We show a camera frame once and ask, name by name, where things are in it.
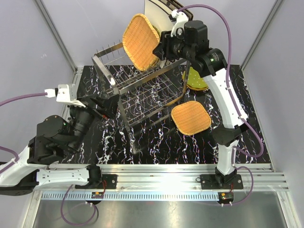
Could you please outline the green polka dot plate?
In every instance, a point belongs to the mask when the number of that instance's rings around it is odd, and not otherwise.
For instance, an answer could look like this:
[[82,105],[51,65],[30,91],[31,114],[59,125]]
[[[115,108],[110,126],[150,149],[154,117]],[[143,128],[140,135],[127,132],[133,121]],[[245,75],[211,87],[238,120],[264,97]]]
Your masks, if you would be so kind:
[[187,83],[192,87],[202,88],[208,86],[207,83],[200,77],[199,73],[190,67]]

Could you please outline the orange polka dot plate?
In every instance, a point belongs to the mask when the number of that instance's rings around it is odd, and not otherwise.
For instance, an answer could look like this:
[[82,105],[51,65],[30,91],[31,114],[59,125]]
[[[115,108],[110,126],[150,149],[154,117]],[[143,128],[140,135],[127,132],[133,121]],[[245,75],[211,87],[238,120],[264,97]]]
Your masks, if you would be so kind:
[[[185,79],[185,74],[186,74],[186,71],[183,72],[183,75],[182,75],[182,80]],[[192,87],[189,83],[187,83],[187,88],[189,88],[190,90],[193,90],[193,91],[207,91],[209,89],[208,86],[205,86],[205,87],[202,87],[202,88],[197,88],[197,87]]]

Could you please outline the woven wicker tray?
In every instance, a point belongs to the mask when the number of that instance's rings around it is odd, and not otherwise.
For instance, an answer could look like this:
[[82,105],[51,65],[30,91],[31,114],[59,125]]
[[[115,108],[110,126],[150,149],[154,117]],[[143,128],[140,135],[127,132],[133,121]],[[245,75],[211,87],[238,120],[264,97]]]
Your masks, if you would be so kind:
[[171,111],[177,129],[183,135],[195,135],[211,126],[211,117],[204,106],[197,101],[188,101],[174,107]]
[[141,13],[133,16],[123,34],[123,48],[139,71],[146,71],[157,61],[152,51],[158,46],[160,35],[148,18]]

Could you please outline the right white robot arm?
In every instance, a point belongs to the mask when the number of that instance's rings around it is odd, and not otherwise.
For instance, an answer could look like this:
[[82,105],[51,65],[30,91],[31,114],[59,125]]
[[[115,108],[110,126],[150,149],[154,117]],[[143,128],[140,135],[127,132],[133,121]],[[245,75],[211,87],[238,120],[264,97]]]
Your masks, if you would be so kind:
[[244,124],[248,115],[241,109],[230,81],[230,67],[222,51],[209,47],[207,26],[202,21],[192,20],[176,30],[161,32],[160,43],[153,54],[160,60],[183,58],[189,61],[207,83],[222,117],[222,124],[212,131],[219,156],[211,182],[221,189],[229,187],[237,178],[237,170],[233,167],[234,148],[241,134],[248,129]]

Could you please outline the cream black-rimmed square plate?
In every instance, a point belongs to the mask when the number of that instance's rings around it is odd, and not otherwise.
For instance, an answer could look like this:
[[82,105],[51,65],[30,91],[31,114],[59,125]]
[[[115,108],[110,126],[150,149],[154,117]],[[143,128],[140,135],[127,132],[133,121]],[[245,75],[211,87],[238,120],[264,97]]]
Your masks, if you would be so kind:
[[169,19],[172,10],[166,6],[166,2],[167,0],[144,1],[144,15],[160,32],[170,31],[173,27],[173,22]]

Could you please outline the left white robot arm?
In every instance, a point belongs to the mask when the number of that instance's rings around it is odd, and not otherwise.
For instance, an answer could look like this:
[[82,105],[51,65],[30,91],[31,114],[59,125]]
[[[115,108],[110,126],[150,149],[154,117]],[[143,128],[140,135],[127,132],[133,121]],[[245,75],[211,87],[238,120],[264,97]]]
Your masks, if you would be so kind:
[[119,95],[103,98],[81,97],[80,105],[70,104],[68,120],[51,115],[37,124],[36,136],[10,162],[0,164],[0,193],[22,196],[43,187],[74,185],[77,189],[106,188],[107,178],[96,164],[84,168],[49,170],[48,166],[80,152],[85,136],[95,120],[116,117]]

